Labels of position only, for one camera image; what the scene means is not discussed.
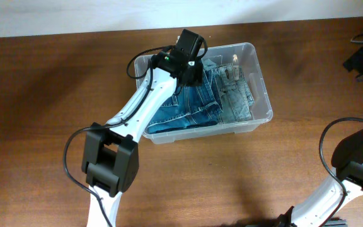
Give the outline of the dark blue jeans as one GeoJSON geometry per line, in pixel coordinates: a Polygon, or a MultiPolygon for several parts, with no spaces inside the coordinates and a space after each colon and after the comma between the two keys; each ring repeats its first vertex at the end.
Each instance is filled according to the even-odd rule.
{"type": "Polygon", "coordinates": [[[149,134],[216,125],[222,105],[202,71],[202,85],[184,87],[168,98],[147,127],[149,134]]]}

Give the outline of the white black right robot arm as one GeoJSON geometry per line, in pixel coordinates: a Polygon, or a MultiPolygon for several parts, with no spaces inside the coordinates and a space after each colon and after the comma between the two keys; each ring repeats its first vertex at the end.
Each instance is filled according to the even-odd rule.
{"type": "MultiPolygon", "coordinates": [[[[341,122],[360,122],[362,118],[345,117],[334,120],[323,130],[341,122]]],[[[324,164],[328,177],[301,204],[281,214],[275,226],[346,226],[346,221],[334,219],[336,212],[363,195],[363,129],[342,139],[335,148],[329,165],[324,164]]]]}

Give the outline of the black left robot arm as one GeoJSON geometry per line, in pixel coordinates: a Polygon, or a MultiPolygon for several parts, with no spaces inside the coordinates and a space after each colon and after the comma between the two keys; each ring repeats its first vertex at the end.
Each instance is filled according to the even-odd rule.
{"type": "Polygon", "coordinates": [[[115,226],[121,196],[139,169],[138,142],[159,107],[178,88],[202,82],[207,48],[200,35],[183,30],[175,45],[160,48],[147,60],[137,91],[105,125],[92,124],[86,131],[81,170],[91,195],[88,226],[115,226]]]}

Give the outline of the light blue jeans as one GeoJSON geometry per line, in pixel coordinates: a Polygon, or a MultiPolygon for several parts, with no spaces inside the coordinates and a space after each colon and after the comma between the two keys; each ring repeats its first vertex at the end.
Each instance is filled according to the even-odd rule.
{"type": "Polygon", "coordinates": [[[205,59],[203,64],[214,98],[221,108],[217,116],[218,123],[232,124],[251,120],[253,117],[250,107],[255,101],[242,67],[231,63],[217,64],[211,59],[205,59]]]}

